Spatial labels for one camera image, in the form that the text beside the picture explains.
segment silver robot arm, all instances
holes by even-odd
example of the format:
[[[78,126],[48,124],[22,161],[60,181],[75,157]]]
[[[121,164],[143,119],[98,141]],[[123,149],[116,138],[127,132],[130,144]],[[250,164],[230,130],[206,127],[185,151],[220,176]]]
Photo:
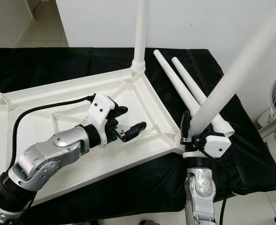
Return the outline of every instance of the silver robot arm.
[[[117,128],[116,117],[128,108],[103,94],[93,96],[87,126],[54,134],[27,148],[18,161],[0,176],[0,224],[11,224],[25,211],[45,183],[62,167],[76,162],[95,146],[105,147],[120,138],[127,142],[146,128],[141,122],[128,131]]]
[[[213,200],[216,187],[208,168],[189,168],[185,180],[187,225],[217,225]]]

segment tiled floor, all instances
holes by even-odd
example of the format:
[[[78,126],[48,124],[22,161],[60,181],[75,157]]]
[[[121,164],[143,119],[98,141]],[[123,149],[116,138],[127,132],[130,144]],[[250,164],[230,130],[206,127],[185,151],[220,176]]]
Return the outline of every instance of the tiled floor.
[[[24,35],[17,47],[68,47],[61,19],[53,13],[47,2],[40,2],[34,11],[36,22]],[[215,203],[216,217],[222,202]],[[225,225],[276,225],[276,191],[236,196],[227,201]],[[161,225],[184,225],[185,214],[181,212],[148,213],[118,217],[101,221],[103,225],[138,225],[143,219],[152,219]]]
[[[35,23],[23,35],[16,47],[68,47],[60,15],[47,1],[41,1],[34,10]]]

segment black cable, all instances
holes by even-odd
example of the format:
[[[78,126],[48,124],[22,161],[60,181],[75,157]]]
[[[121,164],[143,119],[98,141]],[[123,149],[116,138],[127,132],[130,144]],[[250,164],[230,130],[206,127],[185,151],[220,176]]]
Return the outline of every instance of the black cable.
[[[62,105],[70,105],[70,104],[79,103],[79,102],[82,102],[82,101],[85,101],[85,100],[88,100],[88,101],[91,102],[91,101],[93,101],[93,99],[94,99],[94,95],[92,95],[92,96],[86,96],[86,97],[83,97],[83,98],[80,98],[80,99],[77,99],[77,100],[72,100],[72,101],[67,101],[67,102],[59,102],[59,103],[54,103],[54,104],[50,104],[50,105],[38,106],[38,107],[29,109],[29,110],[21,113],[20,116],[18,116],[18,118],[16,119],[15,124],[14,124],[14,128],[13,128],[12,157],[11,157],[11,162],[10,162],[10,165],[9,165],[9,167],[7,169],[7,172],[14,165],[15,160],[16,160],[16,153],[17,153],[17,129],[18,129],[18,125],[19,125],[21,119],[24,116],[26,116],[27,114],[32,113],[34,111],[41,110],[41,109],[47,109],[47,108],[52,108],[52,107],[57,107],[57,106],[62,106]]]
[[[228,199],[228,195],[230,193],[230,175],[228,173],[227,168],[221,164],[220,162],[218,162],[215,158],[213,158],[211,155],[209,155],[207,152],[205,152],[204,149],[199,149],[199,151],[201,153],[203,153],[207,158],[209,158],[211,161],[213,161],[214,163],[218,164],[225,172],[226,174],[226,179],[227,179],[227,187],[226,187],[226,192],[223,195],[223,200],[222,200],[222,209],[221,209],[221,213],[220,213],[220,217],[219,217],[219,225],[222,225],[223,223],[223,215],[224,215],[224,210],[226,208],[226,203],[227,203],[227,199]]]
[[[24,215],[26,214],[26,212],[30,209],[31,205],[33,205],[35,197],[33,197],[33,199],[30,201],[30,203],[28,204],[28,206],[26,207],[26,209],[24,210],[24,212],[21,214],[21,216],[12,225],[19,225],[20,224],[21,219],[24,217]]]

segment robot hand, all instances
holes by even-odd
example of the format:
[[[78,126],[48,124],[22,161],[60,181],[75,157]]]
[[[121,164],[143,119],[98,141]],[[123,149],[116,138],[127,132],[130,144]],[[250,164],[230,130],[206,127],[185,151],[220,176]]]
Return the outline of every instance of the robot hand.
[[[127,142],[146,128],[146,123],[141,122],[128,131],[118,130],[116,117],[127,113],[128,108],[118,106],[103,94],[96,94],[90,100],[87,126],[76,126],[30,146],[0,176],[0,224],[11,224],[18,219],[37,191],[59,169],[77,161],[90,148],[105,147],[117,138]]]

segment wire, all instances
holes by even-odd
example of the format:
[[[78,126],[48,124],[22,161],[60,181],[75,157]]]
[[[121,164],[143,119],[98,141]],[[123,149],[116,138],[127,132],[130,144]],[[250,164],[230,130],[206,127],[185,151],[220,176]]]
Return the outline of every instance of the wire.
[[[54,104],[50,104],[50,105],[43,105],[43,106],[38,106],[32,109],[29,109],[23,113],[20,114],[20,116],[18,116],[18,118],[15,121],[14,124],[14,128],[13,128],[13,148],[12,148],[12,157],[11,157],[11,162],[10,165],[8,166],[7,172],[9,171],[9,169],[14,165],[15,161],[16,161],[16,153],[17,153],[17,130],[18,130],[18,125],[20,123],[20,121],[22,120],[22,118],[24,116],[26,116],[29,113],[32,113],[34,111],[37,110],[41,110],[41,109],[47,109],[47,108],[52,108],[52,107],[57,107],[57,106],[62,106],[62,105],[70,105],[70,104],[74,104],[74,103],[79,103],[79,102],[83,102],[85,100],[88,101],[93,101],[94,99],[94,95],[92,96],[86,96],[77,100],[72,100],[72,101],[67,101],[67,102],[59,102],[59,103],[54,103]]]
[[[204,149],[199,149],[199,151],[201,153],[203,153],[211,161],[213,161],[214,163],[218,164],[224,170],[224,172],[226,174],[226,177],[227,177],[226,178],[227,179],[227,187],[226,187],[226,192],[223,195],[222,209],[221,209],[221,213],[220,213],[220,217],[219,217],[219,225],[222,225],[223,224],[224,210],[226,208],[226,203],[227,203],[228,195],[229,195],[229,192],[230,192],[230,176],[229,176],[227,168],[223,164],[221,164],[215,158],[213,158],[211,155],[209,155],[208,153],[206,153]]]

